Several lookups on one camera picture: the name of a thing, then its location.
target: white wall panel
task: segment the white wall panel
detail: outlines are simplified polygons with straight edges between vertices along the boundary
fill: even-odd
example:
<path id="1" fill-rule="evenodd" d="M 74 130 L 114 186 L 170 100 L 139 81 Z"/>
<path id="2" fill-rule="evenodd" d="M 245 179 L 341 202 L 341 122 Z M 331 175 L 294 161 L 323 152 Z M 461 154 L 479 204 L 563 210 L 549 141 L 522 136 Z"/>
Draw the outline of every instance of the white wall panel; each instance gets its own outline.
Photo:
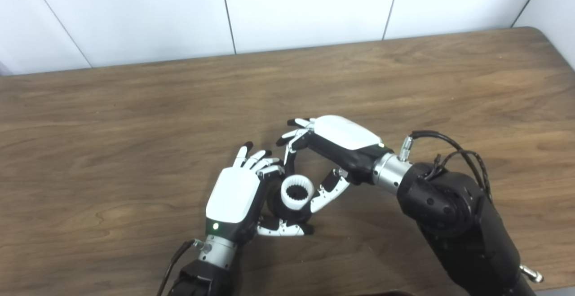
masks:
<path id="1" fill-rule="evenodd" d="M 0 75 L 88 67 L 44 0 L 0 0 Z"/>
<path id="2" fill-rule="evenodd" d="M 233 54 L 224 0 L 47 0 L 92 66 Z"/>
<path id="3" fill-rule="evenodd" d="M 238 53 L 381 40 L 392 0 L 227 0 Z"/>
<path id="4" fill-rule="evenodd" d="M 515 26 L 540 29 L 575 69 L 575 0 L 530 0 Z"/>
<path id="5" fill-rule="evenodd" d="M 527 0 L 395 0 L 386 39 L 509 28 Z"/>

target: black cable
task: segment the black cable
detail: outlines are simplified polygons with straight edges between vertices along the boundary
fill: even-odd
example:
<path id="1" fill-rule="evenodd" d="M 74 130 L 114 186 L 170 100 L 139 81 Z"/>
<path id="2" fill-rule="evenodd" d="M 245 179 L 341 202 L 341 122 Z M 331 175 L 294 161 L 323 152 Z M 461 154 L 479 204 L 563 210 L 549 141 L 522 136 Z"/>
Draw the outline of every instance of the black cable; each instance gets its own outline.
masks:
<path id="1" fill-rule="evenodd" d="M 174 265 L 176 264 L 176 262 L 178 262 L 181 255 L 183 255 L 194 244 L 194 242 L 195 242 L 195 239 L 184 242 L 181 245 L 181 247 L 178 249 L 178 251 L 176 251 L 176 253 L 174 253 L 174 255 L 172 256 L 172 260 L 170 261 L 170 264 L 168 265 L 168 269 L 166 270 L 166 273 L 164 274 L 164 278 L 162 279 L 162 284 L 160 284 L 160 289 L 158 290 L 158 294 L 156 294 L 156 296 L 162 296 L 162 293 L 164 292 L 164 288 L 166 287 L 166 283 L 168 282 L 168 278 L 170 278 L 170 274 L 172 272 L 172 269 L 174 269 Z"/>
<path id="2" fill-rule="evenodd" d="M 447 155 L 447 157 L 445 157 L 445 159 L 443 159 L 441 164 L 438 164 L 438 159 L 441 157 L 441 155 L 437 155 L 437 157 L 435 158 L 435 163 L 433 164 L 433 170 L 429 173 L 429 175 L 427 175 L 425 177 L 425 179 L 429 180 L 429 179 L 433 178 L 433 176 L 435 174 L 443 171 L 443 169 L 445 169 L 445 166 L 447 165 L 447 162 L 449 161 L 449 159 L 451 159 L 454 155 L 458 155 L 458 154 L 473 155 L 477 159 L 477 163 L 479 163 L 479 167 L 481 168 L 481 172 L 483 175 L 483 182 L 487 183 L 487 185 L 485 186 L 485 195 L 487 195 L 489 200 L 492 200 L 491 199 L 491 185 L 489 184 L 489 176 L 487 175 L 487 167 L 485 167 L 485 163 L 483 162 L 483 159 L 481 158 L 481 156 L 475 151 L 470 151 L 470 150 L 454 151 L 454 152 L 450 153 L 449 155 Z"/>
<path id="3" fill-rule="evenodd" d="M 455 140 L 453 140 L 452 138 L 450 138 L 444 134 L 441 134 L 437 131 L 430 131 L 430 130 L 413 131 L 413 132 L 411 132 L 411 137 L 414 140 L 417 138 L 436 138 L 436 139 L 444 140 L 445 142 L 449 143 L 451 146 L 453 146 L 458 151 L 464 150 Z M 461 153 L 461 156 L 465 159 L 467 165 L 469 166 L 469 168 L 473 172 L 473 176 L 475 176 L 475 179 L 477 180 L 477 184 L 481 188 L 487 190 L 486 183 L 483 183 L 483 180 L 481 179 L 481 176 L 479 175 L 479 171 L 477 170 L 477 167 L 475 166 L 473 161 L 469 158 L 467 153 Z"/>

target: white gear ring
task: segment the white gear ring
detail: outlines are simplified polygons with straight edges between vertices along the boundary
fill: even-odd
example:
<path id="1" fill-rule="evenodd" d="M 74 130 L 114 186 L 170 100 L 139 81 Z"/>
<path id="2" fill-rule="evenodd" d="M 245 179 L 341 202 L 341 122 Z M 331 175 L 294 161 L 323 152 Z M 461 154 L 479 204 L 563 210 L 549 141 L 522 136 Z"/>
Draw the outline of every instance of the white gear ring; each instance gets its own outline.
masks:
<path id="1" fill-rule="evenodd" d="M 301 186 L 308 193 L 308 196 L 303 199 L 294 199 L 288 195 L 288 188 L 292 186 Z M 281 197 L 283 204 L 290 210 L 298 211 L 303 208 L 314 196 L 314 184 L 308 177 L 302 175 L 291 175 L 286 178 L 282 183 Z"/>

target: brown tabletop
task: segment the brown tabletop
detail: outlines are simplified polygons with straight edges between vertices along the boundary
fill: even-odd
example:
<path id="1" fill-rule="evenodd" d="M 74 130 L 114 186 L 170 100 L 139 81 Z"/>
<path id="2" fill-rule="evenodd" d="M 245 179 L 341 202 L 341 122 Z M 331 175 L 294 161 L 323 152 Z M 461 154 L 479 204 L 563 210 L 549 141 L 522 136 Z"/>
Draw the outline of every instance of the brown tabletop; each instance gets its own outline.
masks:
<path id="1" fill-rule="evenodd" d="M 236 149 L 283 157 L 286 120 L 326 114 L 395 149 L 429 128 L 480 152 L 523 263 L 545 275 L 534 288 L 575 282 L 575 73 L 518 28 L 0 78 L 0 294 L 154 295 L 179 245 L 205 237 Z M 410 159 L 439 152 L 422 139 Z M 310 151 L 296 166 L 316 184 L 333 167 Z M 240 295 L 464 295 L 381 189 L 350 187 L 310 223 L 243 249 Z"/>

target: robotic arm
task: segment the robotic arm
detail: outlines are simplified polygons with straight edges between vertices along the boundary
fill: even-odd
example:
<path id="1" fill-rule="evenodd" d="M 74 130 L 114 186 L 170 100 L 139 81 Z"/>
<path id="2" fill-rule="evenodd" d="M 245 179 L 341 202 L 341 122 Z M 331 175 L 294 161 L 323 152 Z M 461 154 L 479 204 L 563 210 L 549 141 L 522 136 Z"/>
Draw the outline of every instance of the robotic arm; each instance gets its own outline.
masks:
<path id="1" fill-rule="evenodd" d="M 189 247 L 199 249 L 199 257 L 181 269 L 168 296 L 231 295 L 230 269 L 239 247 L 257 234 L 312 233 L 309 225 L 261 215 L 267 186 L 283 175 L 283 167 L 280 159 L 267 158 L 271 154 L 267 150 L 248 157 L 252 147 L 251 142 L 246 142 L 232 167 L 221 171 L 206 208 L 206 241 L 193 239 L 182 245 L 172 258 L 157 296 L 161 296 L 174 263 Z"/>
<path id="2" fill-rule="evenodd" d="M 295 173 L 296 152 L 306 147 L 339 168 L 328 174 L 299 210 L 275 196 L 275 214 L 305 223 L 351 183 L 376 185 L 397 196 L 402 212 L 417 222 L 450 278 L 471 296 L 534 296 L 522 274 L 533 282 L 542 282 L 543 276 L 520 264 L 519 253 L 491 201 L 487 170 L 477 153 L 463 150 L 442 134 L 424 131 L 407 136 L 396 155 L 378 136 L 341 116 L 294 119 L 288 125 L 300 129 L 277 142 L 286 145 L 286 175 Z M 442 163 L 439 155 L 434 163 L 411 163 L 409 151 L 420 137 L 447 141 L 456 152 Z M 456 154 L 466 159 L 475 180 L 445 169 Z M 478 159 L 482 176 L 469 155 Z"/>

